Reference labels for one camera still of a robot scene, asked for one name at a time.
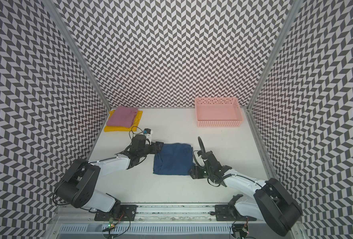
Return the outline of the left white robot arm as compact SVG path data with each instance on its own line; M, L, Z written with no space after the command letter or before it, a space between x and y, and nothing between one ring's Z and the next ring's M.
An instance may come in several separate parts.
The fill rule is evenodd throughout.
M119 207L120 201L96 189L100 178L137 166L141 158L159 153L163 146L163 142L151 142L145 134L140 134L114 157L92 162L75 160L56 186L54 196L75 208L86 207L110 213Z

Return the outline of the blue mickey t-shirt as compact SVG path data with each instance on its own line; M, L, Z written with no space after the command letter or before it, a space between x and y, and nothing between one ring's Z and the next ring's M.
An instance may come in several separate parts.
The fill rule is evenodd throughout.
M153 173L156 175L188 176L193 168L193 147L185 143L164 144L155 154Z

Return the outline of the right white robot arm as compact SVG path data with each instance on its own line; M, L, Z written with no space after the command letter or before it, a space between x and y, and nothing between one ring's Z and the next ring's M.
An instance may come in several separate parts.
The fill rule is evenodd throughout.
M229 213L264 221L279 236L286 236L303 215L303 209L282 183L246 176L228 165L222 166L213 152L195 151L195 165L188 172L192 179L207 179L214 187L239 191L228 203Z

